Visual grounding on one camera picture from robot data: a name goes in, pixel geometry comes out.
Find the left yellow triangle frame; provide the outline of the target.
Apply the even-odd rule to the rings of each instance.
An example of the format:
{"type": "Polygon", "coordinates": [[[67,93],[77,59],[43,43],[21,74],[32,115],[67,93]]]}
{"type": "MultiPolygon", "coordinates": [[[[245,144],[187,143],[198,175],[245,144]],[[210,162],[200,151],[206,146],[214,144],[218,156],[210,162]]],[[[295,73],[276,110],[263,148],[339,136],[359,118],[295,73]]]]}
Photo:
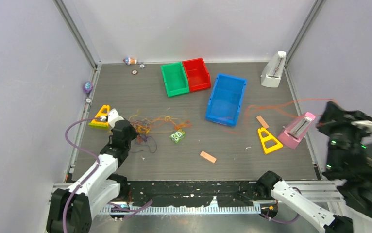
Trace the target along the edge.
{"type": "Polygon", "coordinates": [[[89,122],[89,126],[97,129],[109,129],[109,124],[107,122],[108,112],[111,110],[109,105],[103,105],[99,111],[96,113],[95,118],[89,122]]]}

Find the yellow triangle frame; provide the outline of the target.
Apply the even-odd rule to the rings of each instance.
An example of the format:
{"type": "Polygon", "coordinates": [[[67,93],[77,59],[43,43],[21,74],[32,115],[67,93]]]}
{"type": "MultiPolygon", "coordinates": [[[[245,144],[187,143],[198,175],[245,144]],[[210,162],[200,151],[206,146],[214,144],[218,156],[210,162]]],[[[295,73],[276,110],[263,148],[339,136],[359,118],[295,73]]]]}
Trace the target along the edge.
{"type": "Polygon", "coordinates": [[[109,105],[103,105],[99,111],[96,113],[95,118],[89,122],[89,126],[97,129],[109,129],[109,124],[107,122],[108,112],[111,110],[109,105]]]}
{"type": "Polygon", "coordinates": [[[264,127],[257,129],[257,133],[259,136],[263,152],[265,154],[272,153],[283,147],[283,144],[264,127]],[[267,146],[266,143],[269,141],[272,141],[274,144],[272,146],[267,146]]]}

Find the pink metronome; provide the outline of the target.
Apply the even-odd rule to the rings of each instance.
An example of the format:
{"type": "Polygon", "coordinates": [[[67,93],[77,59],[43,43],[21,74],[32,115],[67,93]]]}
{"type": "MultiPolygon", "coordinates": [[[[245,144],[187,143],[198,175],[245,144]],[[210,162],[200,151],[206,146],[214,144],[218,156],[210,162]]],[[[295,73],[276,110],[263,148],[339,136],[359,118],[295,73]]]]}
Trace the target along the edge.
{"type": "Polygon", "coordinates": [[[284,146],[296,149],[305,137],[315,118],[316,116],[311,112],[306,112],[296,117],[287,126],[283,127],[283,130],[278,135],[277,139],[284,146]]]}

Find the green plastic bin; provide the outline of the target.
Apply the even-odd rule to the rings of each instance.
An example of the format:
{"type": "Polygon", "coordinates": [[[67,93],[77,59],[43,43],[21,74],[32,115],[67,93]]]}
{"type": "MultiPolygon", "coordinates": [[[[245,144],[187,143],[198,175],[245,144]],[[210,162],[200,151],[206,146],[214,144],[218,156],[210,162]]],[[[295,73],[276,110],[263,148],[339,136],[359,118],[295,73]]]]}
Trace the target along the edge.
{"type": "Polygon", "coordinates": [[[187,75],[181,62],[162,65],[161,72],[169,98],[190,92],[187,75]]]}

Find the green frog toy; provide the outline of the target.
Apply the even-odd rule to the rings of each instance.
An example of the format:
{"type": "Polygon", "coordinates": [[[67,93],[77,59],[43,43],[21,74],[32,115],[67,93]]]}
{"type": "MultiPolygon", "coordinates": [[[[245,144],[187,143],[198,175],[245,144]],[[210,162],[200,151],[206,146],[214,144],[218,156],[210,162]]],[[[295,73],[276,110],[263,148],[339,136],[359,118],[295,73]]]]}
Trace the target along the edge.
{"type": "Polygon", "coordinates": [[[178,129],[176,131],[174,131],[170,136],[169,138],[175,143],[177,144],[180,140],[182,140],[185,136],[185,132],[182,130],[182,129],[178,129]]]}

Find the small orange block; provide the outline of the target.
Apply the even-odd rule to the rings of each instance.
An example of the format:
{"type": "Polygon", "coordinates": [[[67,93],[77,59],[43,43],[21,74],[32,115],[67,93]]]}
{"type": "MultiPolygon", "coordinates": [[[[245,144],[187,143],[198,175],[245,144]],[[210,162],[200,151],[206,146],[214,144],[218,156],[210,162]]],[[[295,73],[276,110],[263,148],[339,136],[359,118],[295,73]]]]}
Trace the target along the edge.
{"type": "Polygon", "coordinates": [[[257,116],[256,117],[257,121],[261,124],[261,126],[265,129],[269,128],[268,123],[264,120],[262,116],[257,116]]]}

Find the white metronome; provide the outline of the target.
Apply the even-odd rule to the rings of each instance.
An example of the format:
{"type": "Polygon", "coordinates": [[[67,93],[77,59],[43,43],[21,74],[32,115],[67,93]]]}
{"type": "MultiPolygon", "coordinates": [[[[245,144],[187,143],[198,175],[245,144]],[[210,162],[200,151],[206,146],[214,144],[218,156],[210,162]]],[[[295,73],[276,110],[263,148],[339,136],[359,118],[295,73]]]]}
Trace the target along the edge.
{"type": "Polygon", "coordinates": [[[287,53],[278,51],[267,63],[261,74],[261,85],[269,88],[277,88],[280,84],[284,71],[287,53]]]}

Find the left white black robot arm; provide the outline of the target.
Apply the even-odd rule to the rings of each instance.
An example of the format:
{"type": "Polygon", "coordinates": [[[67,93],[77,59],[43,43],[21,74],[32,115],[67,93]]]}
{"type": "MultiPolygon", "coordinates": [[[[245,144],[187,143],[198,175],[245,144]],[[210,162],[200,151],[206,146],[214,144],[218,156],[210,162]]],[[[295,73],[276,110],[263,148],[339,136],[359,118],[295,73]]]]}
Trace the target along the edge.
{"type": "Polygon", "coordinates": [[[116,174],[129,155],[138,132],[123,117],[108,117],[112,134],[95,156],[94,164],[66,189],[51,195],[46,231],[49,233],[87,233],[93,218],[112,199],[125,200],[129,195],[127,178],[116,174]]]}

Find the right yellow triangle frame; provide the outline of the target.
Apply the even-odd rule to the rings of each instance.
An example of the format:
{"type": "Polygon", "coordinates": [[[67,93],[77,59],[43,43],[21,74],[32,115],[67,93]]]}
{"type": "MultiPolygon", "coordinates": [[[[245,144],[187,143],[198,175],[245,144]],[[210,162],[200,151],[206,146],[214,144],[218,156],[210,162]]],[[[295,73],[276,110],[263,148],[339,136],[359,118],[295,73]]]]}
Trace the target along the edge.
{"type": "Polygon", "coordinates": [[[257,129],[257,133],[259,136],[263,152],[265,154],[272,153],[283,147],[283,144],[264,127],[257,129]],[[272,146],[267,146],[266,143],[269,141],[272,141],[274,144],[272,146]]]}

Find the orange wooden block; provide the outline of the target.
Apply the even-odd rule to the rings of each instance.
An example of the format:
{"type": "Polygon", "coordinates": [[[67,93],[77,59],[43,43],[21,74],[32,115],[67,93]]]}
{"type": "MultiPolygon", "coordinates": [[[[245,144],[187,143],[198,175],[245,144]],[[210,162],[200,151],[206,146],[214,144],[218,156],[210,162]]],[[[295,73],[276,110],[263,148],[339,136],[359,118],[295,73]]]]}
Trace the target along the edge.
{"type": "Polygon", "coordinates": [[[209,162],[213,163],[213,164],[214,164],[214,163],[216,162],[216,160],[217,160],[216,157],[210,155],[209,153],[207,153],[207,152],[205,152],[205,151],[202,151],[202,152],[200,153],[200,156],[201,156],[202,158],[208,160],[209,162]]]}

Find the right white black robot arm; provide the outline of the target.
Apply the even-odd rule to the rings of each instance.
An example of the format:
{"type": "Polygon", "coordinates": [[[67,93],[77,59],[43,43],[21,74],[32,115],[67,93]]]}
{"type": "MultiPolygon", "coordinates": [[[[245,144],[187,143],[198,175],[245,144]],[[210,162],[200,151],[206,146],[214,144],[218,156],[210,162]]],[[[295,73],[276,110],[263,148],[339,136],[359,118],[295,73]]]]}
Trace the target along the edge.
{"type": "Polygon", "coordinates": [[[372,165],[367,156],[369,147],[362,143],[372,135],[372,117],[329,101],[316,127],[329,138],[323,176],[343,181],[337,190],[350,208],[350,216],[321,208],[272,171],[257,180],[258,195],[286,204],[321,233],[372,233],[372,165]]]}

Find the red plastic bin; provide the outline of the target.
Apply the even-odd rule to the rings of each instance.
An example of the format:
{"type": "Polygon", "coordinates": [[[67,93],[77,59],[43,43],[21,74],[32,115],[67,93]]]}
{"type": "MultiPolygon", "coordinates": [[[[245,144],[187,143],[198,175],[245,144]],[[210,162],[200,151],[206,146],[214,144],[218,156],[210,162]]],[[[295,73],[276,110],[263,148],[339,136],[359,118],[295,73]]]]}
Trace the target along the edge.
{"type": "Polygon", "coordinates": [[[203,58],[182,61],[190,92],[197,92],[211,87],[210,74],[203,58]]]}

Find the small figurine toy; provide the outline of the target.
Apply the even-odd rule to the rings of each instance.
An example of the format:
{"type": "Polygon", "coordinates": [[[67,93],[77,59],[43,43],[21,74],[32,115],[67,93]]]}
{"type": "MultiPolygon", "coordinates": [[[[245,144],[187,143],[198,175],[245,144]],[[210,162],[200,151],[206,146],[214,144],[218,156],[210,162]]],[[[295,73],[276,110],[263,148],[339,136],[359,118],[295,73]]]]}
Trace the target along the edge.
{"type": "Polygon", "coordinates": [[[138,61],[137,59],[135,58],[132,58],[132,57],[126,57],[122,60],[126,65],[134,65],[134,64],[137,64],[138,61]]]}

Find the blue plastic bin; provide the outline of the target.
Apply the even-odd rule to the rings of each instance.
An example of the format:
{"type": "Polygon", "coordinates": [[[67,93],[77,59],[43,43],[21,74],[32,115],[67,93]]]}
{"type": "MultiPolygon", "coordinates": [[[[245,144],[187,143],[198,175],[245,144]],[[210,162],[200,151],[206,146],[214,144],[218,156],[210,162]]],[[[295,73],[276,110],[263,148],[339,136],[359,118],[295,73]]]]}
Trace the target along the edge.
{"type": "Polygon", "coordinates": [[[217,124],[237,125],[247,80],[219,73],[209,97],[205,119],[217,124]]]}

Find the purple round toy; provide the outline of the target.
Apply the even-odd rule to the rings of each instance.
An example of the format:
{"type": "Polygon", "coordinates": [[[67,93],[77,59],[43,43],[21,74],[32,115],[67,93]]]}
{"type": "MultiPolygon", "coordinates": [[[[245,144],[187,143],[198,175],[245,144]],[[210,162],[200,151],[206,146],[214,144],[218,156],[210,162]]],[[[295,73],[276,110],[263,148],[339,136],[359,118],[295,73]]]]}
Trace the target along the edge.
{"type": "Polygon", "coordinates": [[[86,94],[89,94],[93,89],[93,83],[91,81],[87,81],[84,85],[83,85],[83,91],[86,93],[86,94]]]}

